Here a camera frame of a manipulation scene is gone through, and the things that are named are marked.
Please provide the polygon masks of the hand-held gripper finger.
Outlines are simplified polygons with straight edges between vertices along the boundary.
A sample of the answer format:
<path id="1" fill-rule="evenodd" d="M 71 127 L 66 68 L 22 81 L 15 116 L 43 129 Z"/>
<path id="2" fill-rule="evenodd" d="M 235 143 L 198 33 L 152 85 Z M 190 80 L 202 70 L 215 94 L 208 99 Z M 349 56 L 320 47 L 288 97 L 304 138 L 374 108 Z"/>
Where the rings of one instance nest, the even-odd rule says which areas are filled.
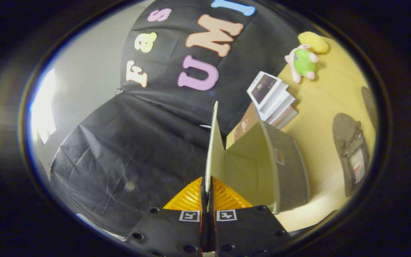
<path id="1" fill-rule="evenodd" d="M 213 177 L 210 239 L 217 257 L 264 257 L 292 239 L 266 205 L 252 205 Z"/>
<path id="2" fill-rule="evenodd" d="M 207 219 L 199 177 L 163 207 L 150 207 L 126 239 L 126 244 L 149 257 L 201 257 Z"/>

